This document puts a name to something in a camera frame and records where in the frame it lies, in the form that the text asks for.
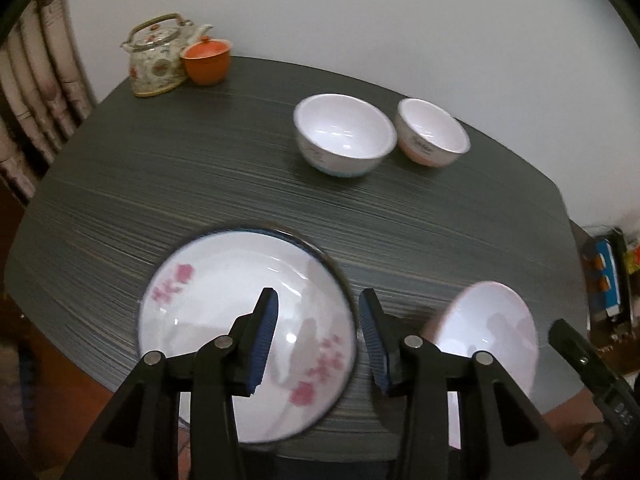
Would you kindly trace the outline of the large pink bowl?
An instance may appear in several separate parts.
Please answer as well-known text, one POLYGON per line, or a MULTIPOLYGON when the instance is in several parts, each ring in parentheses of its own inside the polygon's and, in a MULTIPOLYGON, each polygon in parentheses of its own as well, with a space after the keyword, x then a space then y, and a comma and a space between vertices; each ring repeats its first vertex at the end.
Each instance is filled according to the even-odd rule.
POLYGON ((498 282, 478 282, 454 298, 423 327, 421 336, 440 351, 469 358, 491 353, 525 392, 531 393, 539 348, 525 301, 498 282))

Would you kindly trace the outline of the white pink-flower plate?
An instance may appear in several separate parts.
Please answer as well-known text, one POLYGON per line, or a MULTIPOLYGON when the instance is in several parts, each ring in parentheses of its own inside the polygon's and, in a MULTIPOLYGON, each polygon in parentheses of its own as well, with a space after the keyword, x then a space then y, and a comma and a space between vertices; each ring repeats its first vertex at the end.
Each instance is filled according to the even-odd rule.
POLYGON ((301 434, 329 414, 356 364, 355 307, 338 265, 314 244, 266 226, 229 226, 175 250, 146 285, 138 348, 194 352, 253 310, 265 288, 279 315, 262 382, 233 401, 243 444, 301 434))

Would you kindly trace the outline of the white bowl pink base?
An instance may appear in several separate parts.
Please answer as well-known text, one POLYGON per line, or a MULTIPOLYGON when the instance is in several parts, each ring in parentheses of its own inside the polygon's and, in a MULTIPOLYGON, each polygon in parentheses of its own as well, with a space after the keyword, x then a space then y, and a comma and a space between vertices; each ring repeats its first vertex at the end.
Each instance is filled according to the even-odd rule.
POLYGON ((469 135, 460 122, 431 102, 401 100, 394 124, 401 151, 422 166, 446 167, 471 148, 469 135))

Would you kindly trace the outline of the white bowl blue base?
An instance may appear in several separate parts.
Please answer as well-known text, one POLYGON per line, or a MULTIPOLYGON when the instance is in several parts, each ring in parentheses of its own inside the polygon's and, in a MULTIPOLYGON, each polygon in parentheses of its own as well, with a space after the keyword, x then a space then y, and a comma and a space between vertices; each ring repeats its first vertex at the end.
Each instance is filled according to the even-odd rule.
POLYGON ((310 166, 333 177, 368 174, 397 144, 390 118, 354 96, 308 96, 294 108, 293 122, 300 154, 310 166))

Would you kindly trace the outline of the dark side cabinet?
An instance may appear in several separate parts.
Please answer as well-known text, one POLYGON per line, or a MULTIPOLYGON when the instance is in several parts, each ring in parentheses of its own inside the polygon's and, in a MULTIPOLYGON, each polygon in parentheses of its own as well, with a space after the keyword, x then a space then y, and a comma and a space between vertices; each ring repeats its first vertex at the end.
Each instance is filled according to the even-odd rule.
POLYGON ((590 234, 570 222, 588 298, 588 339, 609 367, 639 373, 639 240, 620 228, 590 234))

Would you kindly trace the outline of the blue orange box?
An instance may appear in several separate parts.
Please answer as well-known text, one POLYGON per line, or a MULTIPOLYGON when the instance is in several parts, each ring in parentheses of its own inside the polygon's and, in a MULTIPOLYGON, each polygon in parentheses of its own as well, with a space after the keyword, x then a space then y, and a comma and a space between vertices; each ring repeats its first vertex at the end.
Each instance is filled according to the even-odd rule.
POLYGON ((604 237, 596 238, 584 247, 582 262, 591 316, 597 321, 615 318, 622 312, 623 300, 611 243, 604 237))

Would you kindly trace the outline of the beige patterned curtain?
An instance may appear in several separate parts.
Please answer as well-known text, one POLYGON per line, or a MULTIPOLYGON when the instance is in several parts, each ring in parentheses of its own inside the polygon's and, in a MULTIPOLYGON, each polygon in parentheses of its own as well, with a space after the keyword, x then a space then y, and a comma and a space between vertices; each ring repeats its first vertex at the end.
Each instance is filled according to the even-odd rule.
POLYGON ((96 99, 68 0, 16 0, 1 18, 1 184, 26 204, 96 99))

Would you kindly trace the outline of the orange lidded cup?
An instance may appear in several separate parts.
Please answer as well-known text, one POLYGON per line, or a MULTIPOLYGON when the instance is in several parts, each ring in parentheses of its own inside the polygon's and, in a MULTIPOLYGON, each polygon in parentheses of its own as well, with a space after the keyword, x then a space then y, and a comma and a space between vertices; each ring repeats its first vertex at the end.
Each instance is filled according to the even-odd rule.
POLYGON ((180 53, 186 74, 200 86, 219 84, 228 74, 232 47, 227 39, 201 36, 199 42, 185 47, 180 53))

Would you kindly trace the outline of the floral ceramic teapot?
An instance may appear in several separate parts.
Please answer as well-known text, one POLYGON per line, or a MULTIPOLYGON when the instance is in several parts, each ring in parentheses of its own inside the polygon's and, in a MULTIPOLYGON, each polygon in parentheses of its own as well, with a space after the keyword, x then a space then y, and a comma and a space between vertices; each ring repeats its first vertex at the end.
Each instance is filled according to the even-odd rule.
POLYGON ((181 53, 213 28, 195 25, 179 13, 168 13, 143 22, 120 44, 129 54, 129 81, 137 98, 169 92, 186 81, 181 53))

